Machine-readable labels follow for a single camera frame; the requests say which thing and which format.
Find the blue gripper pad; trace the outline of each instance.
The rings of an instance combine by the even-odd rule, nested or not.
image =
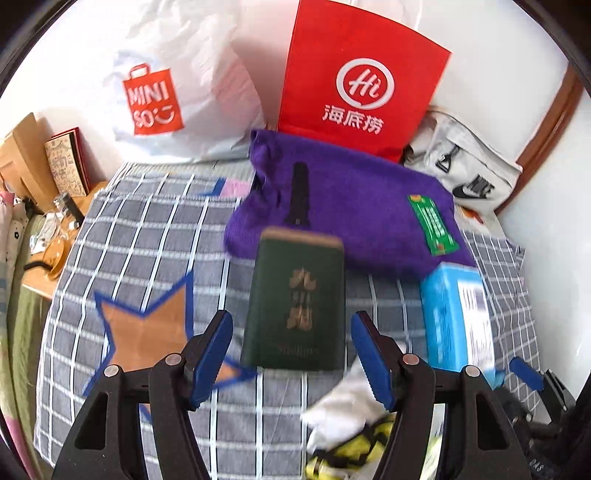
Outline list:
[[[543,375],[531,368],[521,357],[516,356],[509,362],[509,370],[532,390],[541,392],[544,389]]]
[[[390,370],[358,313],[351,318],[351,337],[375,399],[384,404],[388,411],[392,411],[396,398],[392,391]]]
[[[201,402],[206,401],[211,395],[217,373],[232,340],[233,330],[232,315],[226,312],[193,373],[193,390],[190,397],[193,407],[199,408]]]

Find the blue box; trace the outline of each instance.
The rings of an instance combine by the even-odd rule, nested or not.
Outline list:
[[[491,320],[478,270],[442,263],[421,282],[421,298],[428,363],[455,372],[476,365],[497,387]]]

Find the purple towel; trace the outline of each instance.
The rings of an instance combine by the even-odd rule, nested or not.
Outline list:
[[[347,266],[422,280],[441,262],[475,267],[453,217],[453,198],[434,177],[348,148],[266,130],[252,132],[251,161],[262,187],[234,212],[224,242],[236,257],[256,258],[263,229],[283,225],[295,162],[309,170],[311,227],[343,240]],[[408,201],[429,197],[460,249],[434,257]]]

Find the green label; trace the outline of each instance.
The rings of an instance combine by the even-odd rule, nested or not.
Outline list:
[[[423,227],[431,255],[446,255],[460,248],[445,228],[437,207],[430,198],[410,195],[408,201]]]

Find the orange item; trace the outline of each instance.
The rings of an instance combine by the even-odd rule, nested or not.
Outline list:
[[[63,237],[54,238],[43,252],[43,261],[51,265],[51,270],[47,272],[48,280],[55,280],[60,276],[61,271],[66,264],[68,253],[70,252],[70,242]]]
[[[145,74],[136,72],[145,70]],[[170,69],[150,72],[146,63],[133,67],[123,81],[135,135],[157,135],[184,128]]]

